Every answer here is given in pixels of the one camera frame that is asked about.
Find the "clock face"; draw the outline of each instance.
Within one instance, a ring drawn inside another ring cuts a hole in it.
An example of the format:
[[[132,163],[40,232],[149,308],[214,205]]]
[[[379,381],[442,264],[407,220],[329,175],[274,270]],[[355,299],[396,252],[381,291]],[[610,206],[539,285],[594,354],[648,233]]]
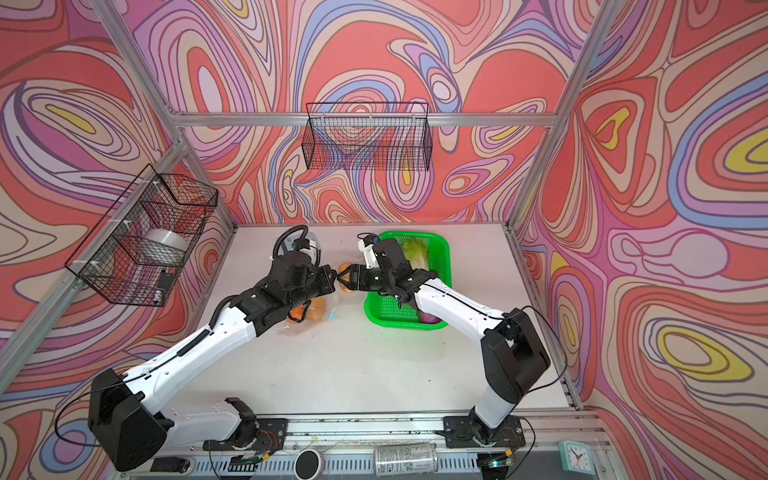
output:
[[[568,465],[574,470],[590,472],[592,461],[589,458],[589,449],[583,445],[568,444],[565,446],[568,455]]]

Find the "patterned wall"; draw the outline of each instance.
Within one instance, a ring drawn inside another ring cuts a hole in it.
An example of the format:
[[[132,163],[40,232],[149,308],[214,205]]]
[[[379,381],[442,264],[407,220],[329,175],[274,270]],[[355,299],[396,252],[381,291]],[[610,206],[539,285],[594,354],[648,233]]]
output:
[[[302,128],[191,127],[238,223],[506,220],[542,127],[459,127],[429,171],[307,170]]]
[[[628,4],[518,239],[632,478],[766,478],[768,4]]]
[[[429,101],[554,111],[597,8],[534,0],[127,0],[128,27],[179,111]]]
[[[96,20],[87,0],[0,2],[0,348],[81,238],[169,144]],[[181,337],[224,232],[219,218],[209,221],[163,309],[112,306],[90,290],[78,296],[0,396],[0,479],[99,477],[104,453],[58,441],[54,414],[102,369],[126,369]],[[86,405],[63,418],[76,441],[93,441]]]
[[[309,101],[427,101],[436,112],[551,112],[590,2],[127,2],[128,27],[179,111],[305,111]],[[433,129],[428,172],[305,172],[302,129],[187,136],[233,219],[506,220],[542,129]]]

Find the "red onion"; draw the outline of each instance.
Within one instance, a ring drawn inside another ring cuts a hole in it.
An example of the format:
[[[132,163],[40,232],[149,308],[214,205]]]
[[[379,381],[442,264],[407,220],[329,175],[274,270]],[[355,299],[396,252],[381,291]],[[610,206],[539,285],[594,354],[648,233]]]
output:
[[[431,313],[419,313],[419,322],[421,323],[428,323],[429,325],[434,325],[436,323],[440,323],[442,320],[438,317],[432,315]]]

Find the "silver can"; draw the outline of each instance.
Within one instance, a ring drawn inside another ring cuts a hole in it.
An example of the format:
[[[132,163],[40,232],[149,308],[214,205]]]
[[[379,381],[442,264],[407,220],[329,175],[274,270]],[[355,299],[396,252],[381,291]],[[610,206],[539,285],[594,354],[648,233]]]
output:
[[[437,472],[434,443],[378,447],[373,451],[377,477]]]

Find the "round device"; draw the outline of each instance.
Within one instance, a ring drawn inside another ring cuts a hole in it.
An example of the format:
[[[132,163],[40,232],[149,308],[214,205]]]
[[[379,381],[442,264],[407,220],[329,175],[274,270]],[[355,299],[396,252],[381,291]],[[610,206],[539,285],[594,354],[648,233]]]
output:
[[[144,238],[148,242],[141,242],[141,252],[157,263],[163,265],[178,265],[187,254],[190,244],[178,233],[164,228],[153,228],[146,232]]]
[[[315,480],[323,473],[323,457],[315,449],[306,449],[296,458],[293,474],[299,480]]]

